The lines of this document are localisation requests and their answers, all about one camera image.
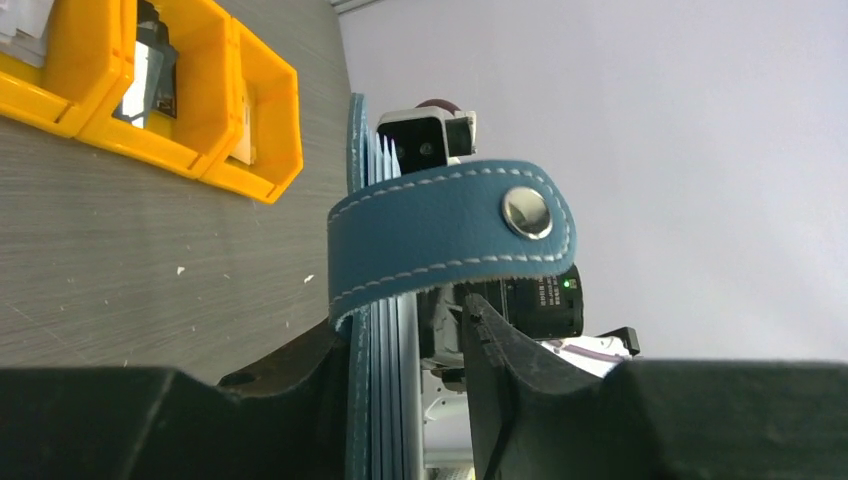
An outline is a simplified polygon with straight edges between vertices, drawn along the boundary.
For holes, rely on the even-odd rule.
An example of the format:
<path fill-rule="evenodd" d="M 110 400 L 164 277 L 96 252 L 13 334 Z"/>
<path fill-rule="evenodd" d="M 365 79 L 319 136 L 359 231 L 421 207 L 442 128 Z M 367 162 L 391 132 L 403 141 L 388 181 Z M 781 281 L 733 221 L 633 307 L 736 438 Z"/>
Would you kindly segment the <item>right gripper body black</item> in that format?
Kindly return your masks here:
<path fill-rule="evenodd" d="M 417 295 L 424 368 L 462 368 L 465 299 L 480 295 L 510 325 L 534 340 L 577 337 L 584 327 L 579 270 L 557 276 L 448 284 Z"/>

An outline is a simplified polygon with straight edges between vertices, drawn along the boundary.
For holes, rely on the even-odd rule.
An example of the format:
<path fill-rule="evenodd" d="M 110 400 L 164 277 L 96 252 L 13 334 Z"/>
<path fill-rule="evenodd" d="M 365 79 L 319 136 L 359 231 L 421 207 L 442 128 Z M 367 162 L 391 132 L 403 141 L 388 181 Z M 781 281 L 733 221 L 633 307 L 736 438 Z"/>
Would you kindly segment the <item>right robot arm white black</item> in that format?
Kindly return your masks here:
<path fill-rule="evenodd" d="M 472 464 L 461 319 L 464 299 L 479 294 L 518 331 L 566 362 L 596 376 L 637 356 L 631 327 L 586 336 L 579 271 L 558 276 L 447 285 L 420 293 L 424 460 L 428 468 Z"/>

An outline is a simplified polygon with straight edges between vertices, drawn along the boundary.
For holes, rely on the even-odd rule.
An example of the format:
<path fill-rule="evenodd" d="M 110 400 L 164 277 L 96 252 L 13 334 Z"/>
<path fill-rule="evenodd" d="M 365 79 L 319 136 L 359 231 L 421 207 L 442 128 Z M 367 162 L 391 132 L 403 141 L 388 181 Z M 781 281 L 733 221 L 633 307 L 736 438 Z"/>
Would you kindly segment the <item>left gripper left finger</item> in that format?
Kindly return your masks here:
<path fill-rule="evenodd" d="M 319 324 L 206 384 L 174 368 L 1 373 L 5 479 L 340 479 L 350 348 Z"/>

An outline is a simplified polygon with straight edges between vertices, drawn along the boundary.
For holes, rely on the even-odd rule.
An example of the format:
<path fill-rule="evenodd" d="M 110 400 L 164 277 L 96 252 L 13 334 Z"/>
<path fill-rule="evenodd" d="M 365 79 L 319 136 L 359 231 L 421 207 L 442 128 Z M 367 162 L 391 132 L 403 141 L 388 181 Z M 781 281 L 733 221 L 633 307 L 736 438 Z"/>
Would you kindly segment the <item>blue card holder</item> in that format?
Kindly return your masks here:
<path fill-rule="evenodd" d="M 328 322 L 349 343 L 345 477 L 424 471 L 415 296 L 568 270 L 576 227 L 550 177 L 524 161 L 401 169 L 411 149 L 350 101 L 348 194 L 327 217 Z"/>

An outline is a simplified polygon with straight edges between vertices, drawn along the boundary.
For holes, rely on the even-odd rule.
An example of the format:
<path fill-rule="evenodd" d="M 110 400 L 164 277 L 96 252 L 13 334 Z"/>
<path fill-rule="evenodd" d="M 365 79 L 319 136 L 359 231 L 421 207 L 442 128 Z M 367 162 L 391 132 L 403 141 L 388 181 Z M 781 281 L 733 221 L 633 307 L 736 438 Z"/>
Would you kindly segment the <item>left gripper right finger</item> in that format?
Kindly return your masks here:
<path fill-rule="evenodd" d="M 633 360 L 595 377 L 463 310 L 481 479 L 843 479 L 843 363 Z"/>

